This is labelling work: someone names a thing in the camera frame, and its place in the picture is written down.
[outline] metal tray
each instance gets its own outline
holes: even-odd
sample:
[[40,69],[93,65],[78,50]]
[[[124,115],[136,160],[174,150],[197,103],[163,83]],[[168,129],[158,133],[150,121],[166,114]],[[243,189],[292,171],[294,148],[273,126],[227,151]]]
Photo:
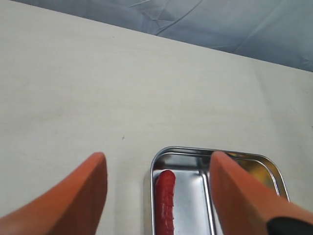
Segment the metal tray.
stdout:
[[[155,233],[154,182],[165,169],[176,175],[174,193],[175,235],[221,235],[222,230],[212,203],[209,164],[213,149],[167,147],[154,157],[150,172],[151,226]],[[283,178],[268,158],[247,153],[223,151],[242,168],[289,200]]]

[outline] table surface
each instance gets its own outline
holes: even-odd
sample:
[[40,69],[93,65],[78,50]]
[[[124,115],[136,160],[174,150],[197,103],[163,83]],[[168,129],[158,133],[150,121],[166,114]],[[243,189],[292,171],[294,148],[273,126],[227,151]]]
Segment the table surface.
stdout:
[[0,32],[0,215],[103,151],[98,234],[143,234],[170,145],[263,154],[313,211],[313,73],[7,0]]

